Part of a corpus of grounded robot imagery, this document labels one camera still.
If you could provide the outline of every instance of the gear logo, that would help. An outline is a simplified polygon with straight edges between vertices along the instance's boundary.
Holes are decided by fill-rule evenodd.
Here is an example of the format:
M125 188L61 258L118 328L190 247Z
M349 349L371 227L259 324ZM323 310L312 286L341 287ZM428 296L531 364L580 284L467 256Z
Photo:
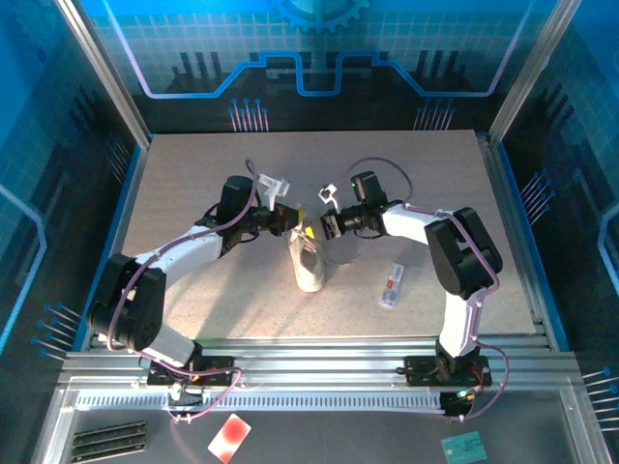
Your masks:
M299 26L305 33L336 32L338 26L348 27L351 19L359 19L360 10L369 7L369 0L272 0L274 8L291 27Z

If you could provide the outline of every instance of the blue enclosure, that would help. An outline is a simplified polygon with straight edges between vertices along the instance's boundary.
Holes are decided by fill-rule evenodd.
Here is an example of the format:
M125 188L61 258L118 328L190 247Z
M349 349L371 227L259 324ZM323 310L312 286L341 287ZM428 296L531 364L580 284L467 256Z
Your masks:
M147 148L132 118L146 141L248 131L487 136L555 348L575 351L583 371L619 368L617 2L583 0L541 73L529 88L520 81L560 29L553 10L568 3L577 2L0 0L0 460L28 461L62 360L86 336L80 318ZM76 17L99 61L75 35ZM37 382L23 382L29 374Z

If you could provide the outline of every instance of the black mounting base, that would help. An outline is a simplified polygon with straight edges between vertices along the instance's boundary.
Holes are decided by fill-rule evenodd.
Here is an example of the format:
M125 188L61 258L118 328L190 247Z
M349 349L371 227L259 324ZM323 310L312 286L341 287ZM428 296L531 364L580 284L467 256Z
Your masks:
M492 385L492 376L487 357L477 356L476 367L484 374L484 386ZM480 381L471 369L460 369L449 375L449 380L441 379L435 356L407 356L404 368L399 367L398 374L406 376L409 387L475 387Z
M231 356L197 356L192 359L192 365L188 366L189 370L217 370L234 365L234 358ZM146 384L149 386L170 386L179 380L186 381L185 386L211 386L211 387L228 387L232 383L232 373L209 375L199 377L195 380L187 377L179 376L169 372L165 367L162 367L156 362L151 362Z

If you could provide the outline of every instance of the white sneaker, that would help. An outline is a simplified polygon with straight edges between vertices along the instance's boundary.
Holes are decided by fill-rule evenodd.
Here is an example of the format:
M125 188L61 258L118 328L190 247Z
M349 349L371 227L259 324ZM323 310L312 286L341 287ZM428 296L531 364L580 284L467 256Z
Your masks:
M326 280L325 262L318 244L305 233L303 221L290 231L288 249L299 288L307 293L320 290Z

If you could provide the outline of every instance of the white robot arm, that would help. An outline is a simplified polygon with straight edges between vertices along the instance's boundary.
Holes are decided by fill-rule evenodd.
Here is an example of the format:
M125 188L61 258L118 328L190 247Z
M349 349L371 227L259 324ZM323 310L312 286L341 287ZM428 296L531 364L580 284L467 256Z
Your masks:
M436 354L439 367L445 367L443 379L449 381L449 373L476 364L482 305L485 295L498 288L501 256L471 208L434 212L399 201L390 203L372 171L354 176L351 184L360 203L349 208L334 202L333 186L318 193L325 203L336 205L320 219L325 238L332 240L347 231L369 228L380 235L405 237L429 247L436 276L446 290L445 322ZM467 245L467 238L477 251ZM481 253L486 262L476 253Z
M181 277L243 243L245 234L252 236L250 240L261 231L281 236L299 222L297 210L275 202L276 196L286 195L288 182L263 174L257 179L267 187L264 196L268 206L262 206L256 194L257 206L249 207L252 179L232 176L223 186L220 202L187 233L135 257L116 254L108 259L86 322L110 338L110 349L111 340L116 340L158 362L196 368L202 347L162 320L165 291ZM127 300L118 312L123 298Z
M402 204L389 208L383 213L382 219L388 235L405 237L424 245L428 245L426 227L440 220L435 215L408 211ZM477 347L483 305L478 297L485 290L476 291L468 299L446 292L445 320L438 340L452 358L465 356Z

